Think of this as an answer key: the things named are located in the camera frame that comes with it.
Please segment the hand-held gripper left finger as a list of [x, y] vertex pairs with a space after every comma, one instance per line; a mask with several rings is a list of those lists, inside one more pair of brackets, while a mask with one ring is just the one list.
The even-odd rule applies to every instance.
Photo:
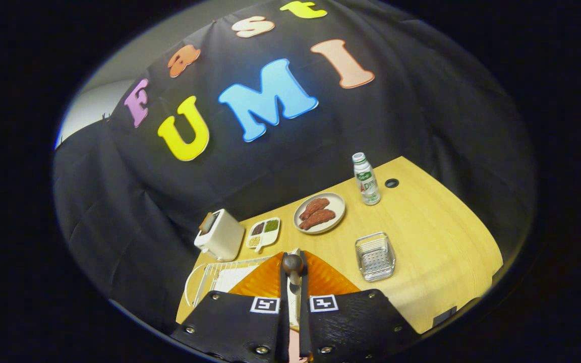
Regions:
[[222, 361], [288, 362], [284, 257], [267, 258], [229, 292], [207, 292], [171, 338]]

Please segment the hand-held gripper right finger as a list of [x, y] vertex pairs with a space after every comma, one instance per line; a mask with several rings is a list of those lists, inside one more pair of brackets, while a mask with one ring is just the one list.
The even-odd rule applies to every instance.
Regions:
[[350, 287], [321, 258], [299, 252], [301, 273], [299, 355], [308, 361], [388, 361], [419, 342], [419, 333], [379, 289]]

